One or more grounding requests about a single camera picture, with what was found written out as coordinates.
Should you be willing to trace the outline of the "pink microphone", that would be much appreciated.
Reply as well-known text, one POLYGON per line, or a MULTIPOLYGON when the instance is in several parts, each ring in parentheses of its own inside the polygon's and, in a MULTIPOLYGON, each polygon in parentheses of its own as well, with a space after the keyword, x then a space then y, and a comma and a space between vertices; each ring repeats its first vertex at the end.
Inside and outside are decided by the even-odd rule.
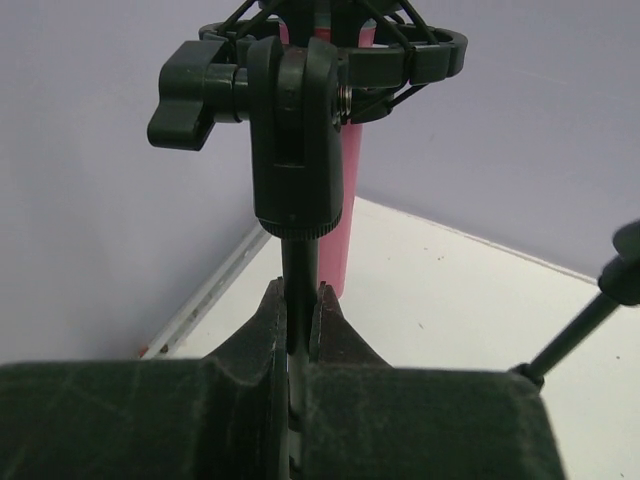
POLYGON ((344 201, 336 228, 317 242, 282 243, 282 278, 287 299, 296 295, 312 299, 316 287, 323 282, 332 286, 337 296, 344 291, 361 137, 360 124, 348 123, 342 127, 344 201))

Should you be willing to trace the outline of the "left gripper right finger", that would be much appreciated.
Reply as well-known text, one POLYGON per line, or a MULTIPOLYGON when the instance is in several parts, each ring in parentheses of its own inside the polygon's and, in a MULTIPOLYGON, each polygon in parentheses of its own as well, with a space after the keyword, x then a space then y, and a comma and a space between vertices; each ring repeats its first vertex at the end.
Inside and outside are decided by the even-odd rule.
POLYGON ((504 371, 393 368, 321 285, 314 311, 304 479, 563 479, 537 388, 504 371))

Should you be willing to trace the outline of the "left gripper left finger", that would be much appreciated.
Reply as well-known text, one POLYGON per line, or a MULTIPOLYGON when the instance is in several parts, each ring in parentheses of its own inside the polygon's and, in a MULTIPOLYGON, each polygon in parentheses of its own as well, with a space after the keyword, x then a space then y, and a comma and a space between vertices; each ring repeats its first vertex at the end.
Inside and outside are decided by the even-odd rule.
POLYGON ((285 479, 286 308, 196 360, 26 362, 1 369, 5 479, 285 479))

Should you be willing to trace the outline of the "black tripod shock-mount stand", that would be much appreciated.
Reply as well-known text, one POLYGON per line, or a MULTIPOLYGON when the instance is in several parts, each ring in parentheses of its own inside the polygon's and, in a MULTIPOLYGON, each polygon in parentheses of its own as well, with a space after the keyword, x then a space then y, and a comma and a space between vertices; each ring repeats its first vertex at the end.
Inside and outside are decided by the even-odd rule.
POLYGON ((198 151, 216 124, 250 125, 255 216, 282 245, 291 377, 309 360, 319 240, 343 214, 342 128, 456 76, 467 47, 407 1, 244 2, 162 66, 151 145, 198 151))

